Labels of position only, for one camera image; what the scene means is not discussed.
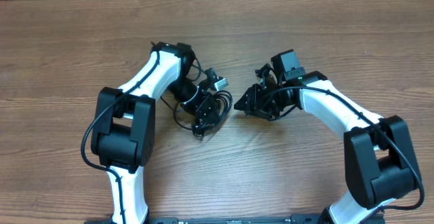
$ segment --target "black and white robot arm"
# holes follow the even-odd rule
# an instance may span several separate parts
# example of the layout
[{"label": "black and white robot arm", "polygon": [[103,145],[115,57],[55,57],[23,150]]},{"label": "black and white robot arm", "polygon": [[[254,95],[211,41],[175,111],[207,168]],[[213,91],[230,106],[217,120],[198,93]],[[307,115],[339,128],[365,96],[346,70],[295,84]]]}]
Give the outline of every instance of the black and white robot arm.
[{"label": "black and white robot arm", "polygon": [[[349,190],[317,220],[309,217],[309,223],[360,223],[385,208],[410,210],[422,204],[420,171],[408,127],[400,117],[385,119],[360,107],[320,72],[306,73],[293,50],[272,57],[271,62],[273,68],[266,64],[256,70],[260,82],[246,91],[234,109],[276,120],[285,107],[293,105],[318,117],[344,141]],[[389,155],[377,160],[377,149],[388,149]],[[420,199],[415,206],[384,207],[418,188]]]},{"label": "black and white robot arm", "polygon": [[[96,166],[84,153],[84,161],[108,173],[114,201],[111,220],[97,223],[142,224],[148,214],[144,199],[144,167],[151,156],[155,137],[155,103],[169,90],[187,113],[196,116],[191,124],[193,134],[203,136],[223,121],[230,107],[221,109],[222,89],[228,85],[213,69],[199,85],[186,77],[196,60],[189,45],[158,43],[153,46],[149,61],[129,82],[118,89],[103,88],[98,95],[91,149],[100,158]],[[131,127],[113,122],[113,118],[132,119]]]}]

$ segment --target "wooden table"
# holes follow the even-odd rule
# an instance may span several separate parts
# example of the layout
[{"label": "wooden table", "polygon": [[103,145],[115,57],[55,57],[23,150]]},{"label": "wooden table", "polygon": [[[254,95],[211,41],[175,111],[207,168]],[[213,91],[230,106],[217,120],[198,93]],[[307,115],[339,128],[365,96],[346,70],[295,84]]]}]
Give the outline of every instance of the wooden table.
[{"label": "wooden table", "polygon": [[[135,75],[150,41],[191,44],[227,77],[234,102],[256,83],[254,69],[294,48],[361,106],[400,115],[427,198],[386,217],[433,222],[434,0],[74,0],[0,2],[0,223],[110,217],[109,179],[83,163],[81,137],[100,89]],[[304,111],[273,123],[231,111],[203,141],[162,102],[156,123],[152,217],[320,212],[347,189],[342,141]]]}]

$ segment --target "white arm segment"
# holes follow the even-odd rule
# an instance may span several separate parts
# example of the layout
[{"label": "white arm segment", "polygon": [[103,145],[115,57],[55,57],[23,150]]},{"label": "white arm segment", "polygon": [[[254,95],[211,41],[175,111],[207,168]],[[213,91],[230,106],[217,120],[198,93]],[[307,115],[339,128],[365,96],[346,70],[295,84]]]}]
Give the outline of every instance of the white arm segment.
[{"label": "white arm segment", "polygon": [[[134,174],[130,174],[128,170],[119,167],[111,166],[121,177],[123,209],[125,210],[125,220],[128,224],[142,224],[148,213],[148,206],[144,201],[144,185],[143,185],[143,170],[139,166]],[[117,186],[116,177],[107,172],[110,177],[111,191],[113,193],[113,203],[115,209],[113,211],[112,221],[116,224],[124,224],[121,216],[121,207],[119,205],[119,188]]]},{"label": "white arm segment", "polygon": [[[351,99],[347,98],[344,94],[341,94],[333,86],[331,81],[319,80],[313,83],[309,83],[307,86],[330,90],[331,92],[341,96],[374,123],[378,123],[378,118],[382,118],[380,115],[369,112],[366,109],[360,107]],[[362,119],[359,119],[359,116],[354,114],[350,109],[347,108],[347,106],[342,104],[339,100],[323,92],[302,89],[300,90],[300,102],[302,108],[306,112],[318,117],[342,140],[344,138],[344,132],[351,130],[355,126],[358,126],[360,128],[365,128],[366,126],[369,126],[369,124],[364,122]]]},{"label": "white arm segment", "polygon": [[[158,100],[165,89],[175,81],[180,75],[181,61],[178,57],[171,53],[160,51],[159,65],[144,80],[139,88],[131,92],[134,96],[147,95],[150,98]],[[129,82],[119,87],[126,91],[132,88],[140,81],[154,66],[157,61],[157,53],[152,52],[149,61],[146,65],[133,77]],[[124,114],[124,118],[132,119],[133,115]],[[139,166],[134,174],[130,174],[128,170],[111,166],[110,169],[115,170],[121,177],[123,207],[125,210],[125,220],[128,224],[143,224],[148,213],[148,206],[144,201],[144,185],[143,185],[143,170]],[[119,203],[119,188],[116,182],[116,177],[107,172],[110,177],[111,189],[113,192],[113,202],[115,210],[112,216],[113,222],[117,224],[125,224],[122,221],[121,207]]]},{"label": "white arm segment", "polygon": [[[375,124],[379,122],[379,118],[382,116],[369,112],[366,109],[360,107],[355,102],[347,98],[344,94],[340,93],[332,84],[331,81],[315,81],[308,84],[313,88],[321,88],[324,90],[330,90],[331,92],[339,95],[355,107],[359,112],[362,112],[371,122]],[[336,98],[327,95],[323,92],[316,92],[313,90],[300,90],[300,102],[302,108],[318,117],[323,121],[332,131],[334,131],[343,140],[344,132],[347,132],[358,126],[365,128],[369,126],[359,116],[354,114]],[[330,216],[333,219],[334,224],[354,224],[359,223],[368,217],[378,207],[392,202],[395,199],[386,200],[379,206],[370,210],[361,207],[353,198],[350,191],[347,191],[339,201],[332,204],[329,209]]]}]

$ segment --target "wooden tabletop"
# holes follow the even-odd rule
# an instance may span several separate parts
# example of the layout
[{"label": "wooden tabletop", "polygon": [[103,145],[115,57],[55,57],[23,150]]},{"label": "wooden tabletop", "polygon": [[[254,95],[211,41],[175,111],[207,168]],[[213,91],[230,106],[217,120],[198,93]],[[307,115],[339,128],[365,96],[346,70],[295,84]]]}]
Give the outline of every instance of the wooden tabletop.
[{"label": "wooden tabletop", "polygon": [[[307,71],[362,107],[401,116],[427,197],[386,218],[432,223],[434,0],[0,2],[0,223],[110,217],[109,178],[83,163],[81,138],[100,89],[135,75],[150,41],[191,44],[204,68],[227,77],[234,102],[257,82],[254,69],[294,48]],[[347,190],[342,141],[304,111],[266,122],[232,110],[198,141],[158,102],[156,124],[145,176],[152,217],[321,212]]]}]

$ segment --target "table surface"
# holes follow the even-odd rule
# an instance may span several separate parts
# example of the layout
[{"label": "table surface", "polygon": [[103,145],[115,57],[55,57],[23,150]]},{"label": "table surface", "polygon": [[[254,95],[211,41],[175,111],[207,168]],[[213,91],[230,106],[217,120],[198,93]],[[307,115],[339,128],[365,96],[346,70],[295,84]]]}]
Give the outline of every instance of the table surface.
[{"label": "table surface", "polygon": [[[135,75],[150,41],[191,44],[227,77],[234,102],[257,82],[254,69],[294,48],[362,107],[403,117],[427,198],[386,218],[432,223],[434,0],[0,2],[0,223],[110,217],[109,179],[83,163],[81,137],[100,89]],[[152,217],[321,212],[347,190],[342,141],[304,111],[266,122],[232,110],[198,141],[160,101],[145,178]]]}]

